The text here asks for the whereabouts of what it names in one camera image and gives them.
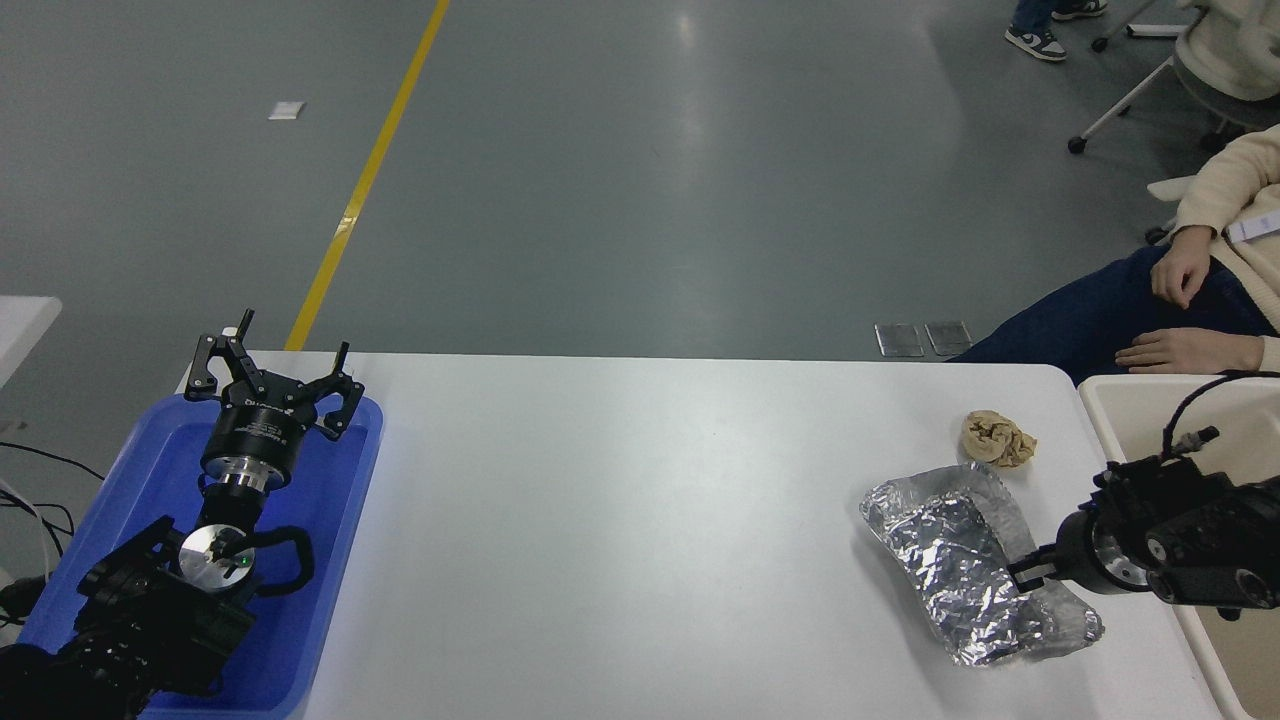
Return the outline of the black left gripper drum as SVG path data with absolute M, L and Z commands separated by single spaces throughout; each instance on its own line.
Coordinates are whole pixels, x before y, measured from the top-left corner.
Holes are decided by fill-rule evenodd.
M 225 388 L 221 411 L 204 451 L 204 470 L 219 473 L 236 457 L 292 473 L 308 428 L 316 421 L 317 396 L 302 380 L 261 372 Z

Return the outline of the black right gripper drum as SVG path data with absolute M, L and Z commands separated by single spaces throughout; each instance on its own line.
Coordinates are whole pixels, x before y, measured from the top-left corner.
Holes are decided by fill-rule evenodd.
M 1060 525 L 1053 543 L 1053 571 L 1057 582 L 1073 582 L 1097 593 L 1111 594 L 1114 584 L 1097 557 L 1094 547 L 1094 515 L 1076 510 Z

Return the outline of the person's left hand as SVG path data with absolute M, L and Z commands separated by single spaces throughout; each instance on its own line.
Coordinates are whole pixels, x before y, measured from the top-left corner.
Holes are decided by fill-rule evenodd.
M 1137 336 L 1116 351 L 1115 363 L 1135 374 L 1220 374 L 1257 372 L 1265 340 L 1201 328 L 1161 329 Z

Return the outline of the person's right hand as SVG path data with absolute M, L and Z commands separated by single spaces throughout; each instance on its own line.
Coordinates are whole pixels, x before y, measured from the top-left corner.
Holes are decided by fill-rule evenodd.
M 1153 296 L 1188 310 L 1210 273 L 1210 249 L 1216 234 L 1210 225 L 1185 225 L 1176 231 L 1167 252 L 1151 270 Z

